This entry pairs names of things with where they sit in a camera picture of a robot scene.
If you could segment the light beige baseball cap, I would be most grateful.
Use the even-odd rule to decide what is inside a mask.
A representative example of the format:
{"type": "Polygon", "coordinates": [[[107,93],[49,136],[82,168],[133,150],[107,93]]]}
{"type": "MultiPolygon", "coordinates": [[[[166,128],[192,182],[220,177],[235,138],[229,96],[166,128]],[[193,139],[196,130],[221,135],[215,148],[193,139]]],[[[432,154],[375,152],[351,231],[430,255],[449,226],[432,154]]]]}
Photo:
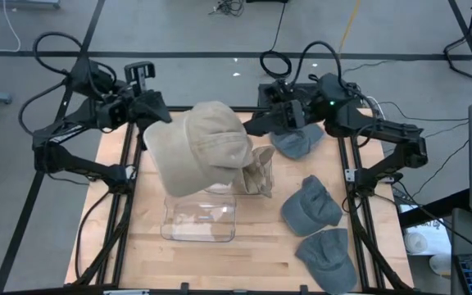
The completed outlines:
{"type": "Polygon", "coordinates": [[[223,102],[200,102],[143,132],[143,142],[166,192],[185,197],[213,184],[230,184],[252,163],[252,141],[223,102]]]}

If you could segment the black keyboard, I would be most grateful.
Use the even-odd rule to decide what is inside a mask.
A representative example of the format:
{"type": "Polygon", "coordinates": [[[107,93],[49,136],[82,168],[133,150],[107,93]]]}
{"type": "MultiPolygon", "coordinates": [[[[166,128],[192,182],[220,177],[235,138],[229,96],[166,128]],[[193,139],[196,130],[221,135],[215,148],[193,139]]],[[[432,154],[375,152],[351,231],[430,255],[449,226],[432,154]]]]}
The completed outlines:
{"type": "Polygon", "coordinates": [[[315,110],[338,108],[360,99],[357,90],[344,88],[340,84],[260,84],[258,87],[259,107],[299,101],[304,110],[315,110]]]}

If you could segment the white round cup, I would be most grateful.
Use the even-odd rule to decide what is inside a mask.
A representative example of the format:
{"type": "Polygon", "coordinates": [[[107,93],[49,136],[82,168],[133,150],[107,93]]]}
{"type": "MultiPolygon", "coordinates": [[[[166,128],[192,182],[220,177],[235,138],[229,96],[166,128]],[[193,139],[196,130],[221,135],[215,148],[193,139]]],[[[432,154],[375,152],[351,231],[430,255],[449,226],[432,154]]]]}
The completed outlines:
{"type": "Polygon", "coordinates": [[[428,249],[426,237],[417,232],[406,233],[403,236],[406,251],[411,255],[418,255],[428,249]]]}
{"type": "Polygon", "coordinates": [[[452,272],[452,258],[450,254],[436,254],[429,258],[431,270],[440,276],[450,276],[452,272]]]}

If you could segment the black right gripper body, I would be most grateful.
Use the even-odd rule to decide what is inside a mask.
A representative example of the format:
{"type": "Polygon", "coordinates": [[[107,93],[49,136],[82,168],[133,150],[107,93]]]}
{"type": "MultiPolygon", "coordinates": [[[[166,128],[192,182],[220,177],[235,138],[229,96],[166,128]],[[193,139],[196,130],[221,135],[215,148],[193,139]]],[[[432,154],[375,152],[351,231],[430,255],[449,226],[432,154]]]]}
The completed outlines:
{"type": "Polygon", "coordinates": [[[288,82],[279,79],[272,84],[265,85],[261,91],[266,105],[267,112],[281,114],[290,132],[300,129],[306,125],[305,112],[300,100],[295,98],[294,90],[288,82]]]}

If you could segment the gray-blue baseball cap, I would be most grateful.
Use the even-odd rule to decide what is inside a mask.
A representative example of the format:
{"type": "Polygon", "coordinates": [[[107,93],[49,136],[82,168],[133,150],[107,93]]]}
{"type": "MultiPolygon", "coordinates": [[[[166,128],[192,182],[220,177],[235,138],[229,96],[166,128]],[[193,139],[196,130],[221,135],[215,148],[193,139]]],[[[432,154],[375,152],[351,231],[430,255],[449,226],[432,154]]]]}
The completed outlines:
{"type": "Polygon", "coordinates": [[[322,128],[317,124],[312,124],[286,134],[270,133],[270,141],[283,156],[300,160],[311,153],[324,136],[325,132],[322,128]]]}
{"type": "Polygon", "coordinates": [[[304,237],[338,225],[343,213],[320,180],[309,175],[282,205],[280,215],[295,235],[304,237]]]}
{"type": "Polygon", "coordinates": [[[355,267],[348,255],[346,229],[322,230],[312,234],[299,244],[295,256],[327,293],[348,293],[357,284],[355,267]]]}

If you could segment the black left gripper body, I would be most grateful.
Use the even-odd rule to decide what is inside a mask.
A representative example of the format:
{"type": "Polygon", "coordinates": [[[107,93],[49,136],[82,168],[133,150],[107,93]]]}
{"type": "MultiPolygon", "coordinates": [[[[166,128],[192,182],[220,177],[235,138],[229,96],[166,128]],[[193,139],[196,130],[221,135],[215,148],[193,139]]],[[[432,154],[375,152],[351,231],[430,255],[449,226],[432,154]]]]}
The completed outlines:
{"type": "Polygon", "coordinates": [[[136,124],[146,129],[155,120],[138,116],[138,98],[147,91],[146,79],[156,76],[155,66],[150,61],[140,61],[124,67],[125,80],[115,82],[111,94],[98,108],[100,126],[116,129],[124,123],[136,124]]]}

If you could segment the tan baseball cap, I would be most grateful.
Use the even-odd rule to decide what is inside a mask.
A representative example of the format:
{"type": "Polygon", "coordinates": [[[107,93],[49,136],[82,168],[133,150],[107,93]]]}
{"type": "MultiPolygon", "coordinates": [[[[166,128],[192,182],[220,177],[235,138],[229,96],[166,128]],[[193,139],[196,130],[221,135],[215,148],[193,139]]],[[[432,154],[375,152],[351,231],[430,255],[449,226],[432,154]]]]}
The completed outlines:
{"type": "Polygon", "coordinates": [[[248,165],[237,171],[232,182],[233,191],[242,195],[259,194],[259,184],[255,180],[257,175],[259,175],[259,169],[257,159],[254,157],[248,165]]]}
{"type": "Polygon", "coordinates": [[[272,145],[257,147],[252,151],[253,163],[247,168],[252,188],[257,193],[272,198],[274,176],[272,173],[272,158],[275,147],[272,145]]]}

